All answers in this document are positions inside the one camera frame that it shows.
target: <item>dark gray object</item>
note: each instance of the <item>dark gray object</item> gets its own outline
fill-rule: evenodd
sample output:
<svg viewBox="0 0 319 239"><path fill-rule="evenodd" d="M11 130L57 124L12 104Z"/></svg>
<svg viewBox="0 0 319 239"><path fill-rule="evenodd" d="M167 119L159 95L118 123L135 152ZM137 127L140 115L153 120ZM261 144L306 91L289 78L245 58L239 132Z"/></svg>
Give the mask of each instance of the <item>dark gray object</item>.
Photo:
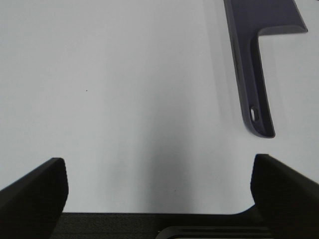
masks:
<svg viewBox="0 0 319 239"><path fill-rule="evenodd" d="M319 238L319 185L267 154L257 154L251 178L255 206L244 213L263 219L255 226L174 225L156 239L177 238Z"/></svg>
<svg viewBox="0 0 319 239"><path fill-rule="evenodd" d="M68 192L62 158L50 159L2 189L0 238L49 239L61 216Z"/></svg>
<svg viewBox="0 0 319 239"><path fill-rule="evenodd" d="M224 0L238 92L246 126L274 137L258 37L307 32L294 0Z"/></svg>

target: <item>white surface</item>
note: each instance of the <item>white surface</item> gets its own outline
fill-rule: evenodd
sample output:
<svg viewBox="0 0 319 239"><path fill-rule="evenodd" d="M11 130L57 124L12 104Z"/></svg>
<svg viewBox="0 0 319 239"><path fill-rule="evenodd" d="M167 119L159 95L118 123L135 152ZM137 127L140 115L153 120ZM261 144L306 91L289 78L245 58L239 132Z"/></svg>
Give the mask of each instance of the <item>white surface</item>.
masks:
<svg viewBox="0 0 319 239"><path fill-rule="evenodd" d="M319 182L319 3L260 39L276 130L243 125L222 0L0 1L0 188L66 161L67 212L236 213L256 153Z"/></svg>

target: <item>gray plastic bracket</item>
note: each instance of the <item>gray plastic bracket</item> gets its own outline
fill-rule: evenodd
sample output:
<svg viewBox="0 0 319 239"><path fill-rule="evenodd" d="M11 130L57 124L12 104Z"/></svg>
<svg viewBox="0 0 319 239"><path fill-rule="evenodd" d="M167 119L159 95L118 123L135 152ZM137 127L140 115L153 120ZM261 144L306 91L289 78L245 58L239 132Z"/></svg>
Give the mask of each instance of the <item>gray plastic bracket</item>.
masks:
<svg viewBox="0 0 319 239"><path fill-rule="evenodd" d="M258 37L307 32L294 0L224 0L245 125L257 136L275 130L268 106Z"/></svg>

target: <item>dark plastic part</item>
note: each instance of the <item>dark plastic part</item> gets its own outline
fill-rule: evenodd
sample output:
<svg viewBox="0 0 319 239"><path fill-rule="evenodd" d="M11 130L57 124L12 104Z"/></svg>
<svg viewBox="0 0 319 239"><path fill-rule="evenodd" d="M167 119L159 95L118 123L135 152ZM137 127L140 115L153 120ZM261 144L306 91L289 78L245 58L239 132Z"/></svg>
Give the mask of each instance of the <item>dark plastic part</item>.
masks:
<svg viewBox="0 0 319 239"><path fill-rule="evenodd" d="M49 239L68 195L64 160L53 158L0 191L0 238Z"/></svg>
<svg viewBox="0 0 319 239"><path fill-rule="evenodd" d="M268 228L264 227L169 227L156 239L180 238L273 238Z"/></svg>
<svg viewBox="0 0 319 239"><path fill-rule="evenodd" d="M307 32L294 0L224 0L238 92L246 126L274 137L258 37Z"/></svg>
<svg viewBox="0 0 319 239"><path fill-rule="evenodd" d="M276 239L319 238L319 185L269 155L256 156L256 206Z"/></svg>
<svg viewBox="0 0 319 239"><path fill-rule="evenodd" d="M62 213L51 239L154 239L167 227L265 227L255 207L234 215Z"/></svg>

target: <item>hole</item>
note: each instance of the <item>hole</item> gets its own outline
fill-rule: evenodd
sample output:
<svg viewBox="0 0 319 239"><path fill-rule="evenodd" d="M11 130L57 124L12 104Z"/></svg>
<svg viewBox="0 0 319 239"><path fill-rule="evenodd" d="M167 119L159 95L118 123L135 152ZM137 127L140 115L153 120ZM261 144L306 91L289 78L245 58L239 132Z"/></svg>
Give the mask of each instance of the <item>hole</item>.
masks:
<svg viewBox="0 0 319 239"><path fill-rule="evenodd" d="M255 106L252 106L250 108L250 116L251 116L251 120L253 122L257 122L259 120L258 109Z"/></svg>

